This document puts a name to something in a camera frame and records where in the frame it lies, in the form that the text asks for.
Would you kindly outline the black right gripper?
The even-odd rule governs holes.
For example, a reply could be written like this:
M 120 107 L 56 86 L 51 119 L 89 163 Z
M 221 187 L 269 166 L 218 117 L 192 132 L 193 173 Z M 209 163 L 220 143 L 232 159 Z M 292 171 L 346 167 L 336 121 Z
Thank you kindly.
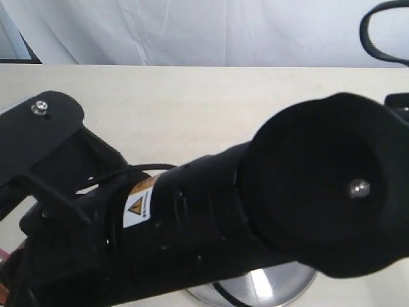
M 21 219 L 21 248 L 1 269 L 6 306 L 115 306 L 134 300 L 113 224 L 127 167 L 113 147 L 81 128 L 49 156 L 1 185 L 1 198 L 35 206 Z

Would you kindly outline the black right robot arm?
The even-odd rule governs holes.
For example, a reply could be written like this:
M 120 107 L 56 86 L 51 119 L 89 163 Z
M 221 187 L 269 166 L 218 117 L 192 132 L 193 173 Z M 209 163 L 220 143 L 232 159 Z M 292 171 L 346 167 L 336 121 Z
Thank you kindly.
M 333 278 L 408 256 L 408 95 L 338 93 L 252 141 L 178 167 L 132 166 L 72 97 L 1 113 L 1 215 L 22 200 L 7 306 L 114 306 L 300 262 Z

